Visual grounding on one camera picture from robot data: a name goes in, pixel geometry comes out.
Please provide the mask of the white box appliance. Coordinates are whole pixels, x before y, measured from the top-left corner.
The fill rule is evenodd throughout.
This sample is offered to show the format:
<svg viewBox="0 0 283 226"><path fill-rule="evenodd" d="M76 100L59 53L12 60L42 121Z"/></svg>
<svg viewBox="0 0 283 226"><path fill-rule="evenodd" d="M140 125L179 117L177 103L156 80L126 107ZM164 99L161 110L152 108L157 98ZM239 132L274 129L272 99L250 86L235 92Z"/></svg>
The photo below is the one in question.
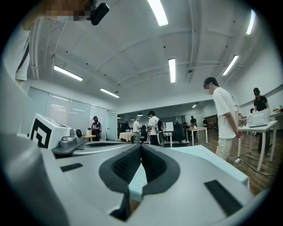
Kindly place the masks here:
<svg viewBox="0 0 283 226"><path fill-rule="evenodd" d="M247 117L247 126L250 128L261 127L268 125L270 121L270 114L267 109L254 112Z"/></svg>

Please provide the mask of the black office chair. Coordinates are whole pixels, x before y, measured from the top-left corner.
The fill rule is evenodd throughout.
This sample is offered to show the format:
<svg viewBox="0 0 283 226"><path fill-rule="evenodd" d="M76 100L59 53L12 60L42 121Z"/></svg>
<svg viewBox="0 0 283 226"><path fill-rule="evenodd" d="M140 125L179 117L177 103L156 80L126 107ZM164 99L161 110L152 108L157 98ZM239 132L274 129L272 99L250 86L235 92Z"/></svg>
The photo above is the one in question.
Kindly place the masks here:
<svg viewBox="0 0 283 226"><path fill-rule="evenodd" d="M179 143L187 143L187 132L181 124L173 125L172 139Z"/></svg>
<svg viewBox="0 0 283 226"><path fill-rule="evenodd" d="M147 141L147 137L148 137L148 133L146 131L146 126L145 125L142 125L141 127L141 142L144 143Z"/></svg>

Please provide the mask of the wooden table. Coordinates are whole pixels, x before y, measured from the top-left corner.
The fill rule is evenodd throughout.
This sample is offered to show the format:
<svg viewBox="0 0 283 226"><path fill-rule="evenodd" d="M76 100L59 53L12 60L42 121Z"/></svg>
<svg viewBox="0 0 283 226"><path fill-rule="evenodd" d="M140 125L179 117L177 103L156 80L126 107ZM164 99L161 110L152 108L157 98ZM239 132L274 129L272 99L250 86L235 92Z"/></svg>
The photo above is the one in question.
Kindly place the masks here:
<svg viewBox="0 0 283 226"><path fill-rule="evenodd" d="M197 132L197 136L199 137L199 131L205 131L205 138L206 138L206 144L208 143L208 133L206 127L189 127L186 129L187 132L191 133L192 136L192 142L191 145L194 146L194 132Z"/></svg>

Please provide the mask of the light blue floral tablecloth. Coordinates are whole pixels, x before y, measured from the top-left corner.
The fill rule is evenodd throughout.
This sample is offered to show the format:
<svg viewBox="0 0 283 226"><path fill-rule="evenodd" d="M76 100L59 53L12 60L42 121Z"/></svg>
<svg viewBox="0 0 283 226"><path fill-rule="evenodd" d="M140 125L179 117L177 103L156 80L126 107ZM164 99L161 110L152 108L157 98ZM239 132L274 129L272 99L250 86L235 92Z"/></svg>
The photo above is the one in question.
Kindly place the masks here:
<svg viewBox="0 0 283 226"><path fill-rule="evenodd" d="M200 158L203 158L213 165L217 166L221 170L225 171L232 177L240 181L247 189L250 189L249 177L238 170L236 167L232 166L228 162L225 162L223 159L218 157L212 151L208 150L202 145L196 146L186 146L186 147L172 147L170 150L178 151L190 155L194 155ZM141 202L142 201L142 188L147 185L147 179L144 167L142 164L139 166L136 171L132 181L129 184L130 189L130 199Z"/></svg>

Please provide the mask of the white table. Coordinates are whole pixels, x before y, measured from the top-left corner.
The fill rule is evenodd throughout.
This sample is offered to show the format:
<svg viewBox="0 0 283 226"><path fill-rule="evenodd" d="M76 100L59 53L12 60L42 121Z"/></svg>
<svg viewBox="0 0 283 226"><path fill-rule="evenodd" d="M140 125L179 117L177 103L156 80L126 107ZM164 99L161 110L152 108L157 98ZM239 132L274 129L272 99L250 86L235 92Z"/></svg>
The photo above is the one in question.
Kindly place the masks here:
<svg viewBox="0 0 283 226"><path fill-rule="evenodd" d="M258 166L256 171L260 172L260 169L262 167L262 162L264 159L264 153L265 153L265 138L266 138L266 132L270 131L271 129L273 129L273 135L272 135L272 149L271 149L271 153L270 153L270 157L269 157L269 162L272 162L273 160L273 155L275 152L275 140L276 140L276 132L277 132L277 123L278 121L270 121L267 125L265 126L260 126L260 127L242 127L242 131L243 132L250 132L250 147L249 147L249 153L251 153L251 145L252 145L252 132L259 132L262 133L263 137L262 137L262 147L261 147L261 153L260 153L260 158L259 158L259 162L258 162Z"/></svg>

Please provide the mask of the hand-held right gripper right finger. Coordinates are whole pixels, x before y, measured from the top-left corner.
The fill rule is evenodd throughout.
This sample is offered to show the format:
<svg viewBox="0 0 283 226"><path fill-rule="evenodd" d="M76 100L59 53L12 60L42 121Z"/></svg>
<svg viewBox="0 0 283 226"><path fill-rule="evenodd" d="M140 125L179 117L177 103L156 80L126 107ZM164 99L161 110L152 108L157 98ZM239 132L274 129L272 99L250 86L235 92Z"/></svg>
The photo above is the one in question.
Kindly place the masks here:
<svg viewBox="0 0 283 226"><path fill-rule="evenodd" d="M207 160L169 151L180 166L177 181L165 192L145 195L149 184L143 166L130 183L130 195L141 202L130 216L132 226L229 226L232 222L205 186L218 181L244 207L253 195L248 187Z"/></svg>

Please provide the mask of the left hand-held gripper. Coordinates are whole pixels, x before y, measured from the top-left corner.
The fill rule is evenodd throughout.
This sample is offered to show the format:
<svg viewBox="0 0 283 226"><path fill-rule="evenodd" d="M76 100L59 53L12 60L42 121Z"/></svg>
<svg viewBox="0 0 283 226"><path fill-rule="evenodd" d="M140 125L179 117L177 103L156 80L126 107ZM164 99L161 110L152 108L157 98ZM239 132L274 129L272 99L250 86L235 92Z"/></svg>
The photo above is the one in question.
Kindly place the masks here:
<svg viewBox="0 0 283 226"><path fill-rule="evenodd" d="M133 143L123 141L85 142L80 129L71 128L38 113L35 114L29 137L40 148L58 155L97 154L133 146Z"/></svg>

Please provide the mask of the cream tablecloth table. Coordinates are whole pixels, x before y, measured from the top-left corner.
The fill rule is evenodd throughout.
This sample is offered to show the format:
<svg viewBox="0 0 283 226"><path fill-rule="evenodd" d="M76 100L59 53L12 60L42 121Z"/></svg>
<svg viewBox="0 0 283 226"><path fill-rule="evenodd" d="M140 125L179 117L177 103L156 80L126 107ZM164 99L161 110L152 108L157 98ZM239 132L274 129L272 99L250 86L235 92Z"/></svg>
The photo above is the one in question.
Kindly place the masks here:
<svg viewBox="0 0 283 226"><path fill-rule="evenodd" d="M121 132L119 134L119 139L124 142L134 143L134 133L133 132Z"/></svg>

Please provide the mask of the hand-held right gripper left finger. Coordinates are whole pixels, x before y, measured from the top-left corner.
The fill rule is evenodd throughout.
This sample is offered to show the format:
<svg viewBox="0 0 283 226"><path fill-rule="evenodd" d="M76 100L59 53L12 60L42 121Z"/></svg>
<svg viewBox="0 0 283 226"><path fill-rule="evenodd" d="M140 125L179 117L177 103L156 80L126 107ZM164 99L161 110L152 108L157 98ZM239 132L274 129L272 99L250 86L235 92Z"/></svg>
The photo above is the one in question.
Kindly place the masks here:
<svg viewBox="0 0 283 226"><path fill-rule="evenodd" d="M65 226L142 226L130 213L128 184L140 166L140 145L70 158L41 154L68 220Z"/></svg>

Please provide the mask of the long ceiling light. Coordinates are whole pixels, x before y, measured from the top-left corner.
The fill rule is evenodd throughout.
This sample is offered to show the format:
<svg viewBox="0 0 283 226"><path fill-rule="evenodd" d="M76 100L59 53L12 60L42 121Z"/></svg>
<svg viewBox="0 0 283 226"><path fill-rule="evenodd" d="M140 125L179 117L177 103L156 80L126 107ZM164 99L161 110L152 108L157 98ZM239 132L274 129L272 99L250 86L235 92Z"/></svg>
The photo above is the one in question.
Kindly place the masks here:
<svg viewBox="0 0 283 226"><path fill-rule="evenodd" d="M223 72L223 76L227 75L228 72L231 70L231 68L234 66L234 64L236 63L237 59L239 58L238 55L234 55L234 57L232 58L232 60L230 61L230 63L228 64L228 66L226 67L225 71Z"/></svg>
<svg viewBox="0 0 283 226"><path fill-rule="evenodd" d="M147 0L159 26L168 25L168 20L160 0Z"/></svg>
<svg viewBox="0 0 283 226"><path fill-rule="evenodd" d="M113 96L113 97L115 97L115 98L120 98L120 96L118 96L117 94L112 93L112 92L110 92L110 91L108 91L108 90L106 90L106 89L104 89L104 88L101 88L100 91L102 91L102 92L104 92L104 93L106 93L106 94L108 94L108 95L111 95L111 96Z"/></svg>
<svg viewBox="0 0 283 226"><path fill-rule="evenodd" d="M65 70L65 69L63 69L63 68L61 68L61 67L59 67L59 66L54 66L54 70L55 71L57 71L57 72L60 72L60 73L62 73L62 74L64 74L64 75L66 75L66 76L69 76L69 77L71 77L71 78L73 78L73 79L76 79L76 80L78 80L78 81L82 81L83 80L83 78L82 77L80 77L80 76L78 76L78 75L76 75L76 74L73 74L73 73L71 73L71 72L69 72L69 71L67 71L67 70Z"/></svg>
<svg viewBox="0 0 283 226"><path fill-rule="evenodd" d="M168 65L169 65L170 82L175 83L176 82L176 60L175 58L169 59Z"/></svg>
<svg viewBox="0 0 283 226"><path fill-rule="evenodd" d="M254 25L254 22L255 22L255 18L256 18L256 13L253 9L251 9L250 21L249 21L249 25L248 25L248 28L247 28L247 31L246 31L247 35L250 35L251 32L252 32L252 28L253 28L253 25Z"/></svg>

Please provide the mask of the person's white shirt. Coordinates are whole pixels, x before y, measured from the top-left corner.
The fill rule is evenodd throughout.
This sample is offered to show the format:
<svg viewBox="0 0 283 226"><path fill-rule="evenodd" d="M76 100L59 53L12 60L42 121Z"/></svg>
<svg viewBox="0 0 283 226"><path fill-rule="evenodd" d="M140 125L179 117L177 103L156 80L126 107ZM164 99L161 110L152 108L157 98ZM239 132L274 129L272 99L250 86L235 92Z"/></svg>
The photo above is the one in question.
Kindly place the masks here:
<svg viewBox="0 0 283 226"><path fill-rule="evenodd" d="M67 28L71 24L67 21L39 19L32 25L27 80L52 81L56 77L54 66L65 68L69 50L64 44L68 40Z"/></svg>

